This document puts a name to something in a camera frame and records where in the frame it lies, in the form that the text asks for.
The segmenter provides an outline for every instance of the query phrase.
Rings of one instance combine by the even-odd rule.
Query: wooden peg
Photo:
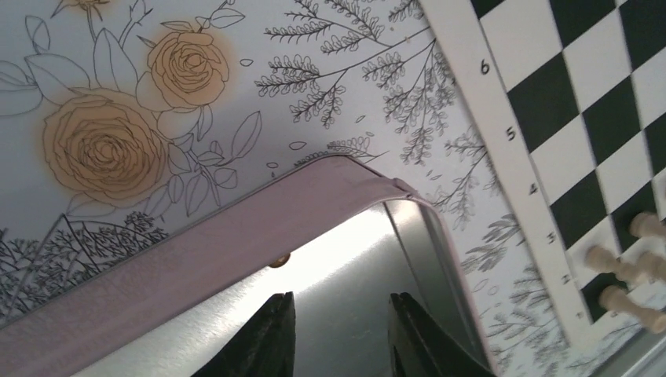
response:
[[[633,302],[627,292],[614,285],[604,289],[599,296],[599,305],[607,310],[627,313],[637,317],[644,328],[654,334],[666,330],[666,313],[652,308],[644,308]]]
[[[629,233],[638,238],[658,236],[666,240],[666,225],[659,221],[656,214],[642,212],[631,221]]]
[[[631,263],[618,261],[611,251],[600,246],[594,246],[587,252],[585,265],[598,273],[614,273],[617,279],[633,285],[640,285],[648,280],[647,272]]]
[[[636,267],[649,277],[666,282],[666,258],[646,251],[639,257]]]

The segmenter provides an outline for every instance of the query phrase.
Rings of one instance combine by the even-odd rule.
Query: black square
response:
[[[629,233],[629,225],[637,214],[641,212],[657,212],[657,205],[654,202],[654,192],[650,182],[643,186],[629,200],[622,203],[612,214],[613,224],[617,240],[620,241],[620,248],[624,253],[637,238]]]
[[[606,217],[602,190],[593,171],[551,205],[562,241],[570,248]]]
[[[597,165],[641,132],[631,78],[627,77],[583,112]]]
[[[587,304],[587,309],[590,310],[592,322],[596,322],[606,314],[606,308],[599,304],[599,297],[606,288],[613,285],[628,291],[627,283],[619,281],[613,273],[601,273],[597,275],[597,277],[587,283],[587,285],[581,290],[583,292],[583,297],[585,298],[585,303]]]
[[[652,171],[655,175],[666,168],[666,114],[652,122],[645,130]]]
[[[666,2],[631,0],[620,6],[631,66],[636,69],[666,47]]]
[[[479,20],[488,12],[495,9],[504,0],[472,0],[472,6]]]
[[[567,47],[606,14],[615,9],[614,0],[551,0],[551,8],[562,46]]]
[[[510,90],[509,101],[530,152],[579,114],[560,53]]]

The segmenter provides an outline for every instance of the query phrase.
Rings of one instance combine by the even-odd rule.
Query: floral tablecloth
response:
[[[567,347],[416,0],[0,10],[0,324],[342,152],[444,215],[504,375],[590,375],[639,330]]]

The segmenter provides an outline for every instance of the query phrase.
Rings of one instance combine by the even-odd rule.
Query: metal tray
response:
[[[0,374],[190,375],[281,291],[297,302],[297,377],[390,375],[387,304],[403,291],[497,374],[437,212],[345,156],[305,165],[3,328]]]

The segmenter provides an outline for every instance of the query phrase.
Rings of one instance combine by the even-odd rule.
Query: rose drawing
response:
[[[137,97],[155,112],[194,109],[214,102],[229,80],[229,66],[213,37],[169,33],[148,55],[150,72],[141,76]]]
[[[155,116],[129,94],[75,91],[79,97],[45,119],[46,162],[63,186],[112,206],[133,206],[162,183],[167,164]]]

